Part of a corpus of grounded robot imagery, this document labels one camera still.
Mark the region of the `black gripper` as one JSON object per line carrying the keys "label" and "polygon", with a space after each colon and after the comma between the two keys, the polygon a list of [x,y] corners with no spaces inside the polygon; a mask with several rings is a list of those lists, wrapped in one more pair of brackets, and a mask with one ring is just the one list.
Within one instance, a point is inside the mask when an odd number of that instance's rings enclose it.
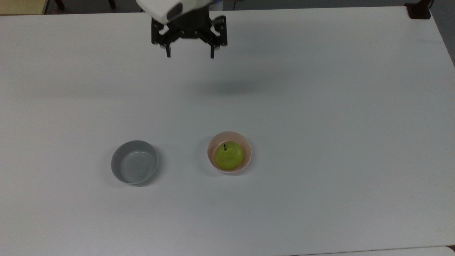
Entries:
{"label": "black gripper", "polygon": [[166,49],[171,58],[171,44],[177,39],[200,39],[210,45],[210,58],[214,59],[215,50],[228,44],[226,16],[211,19],[209,8],[192,10],[166,25],[151,20],[151,43]]}

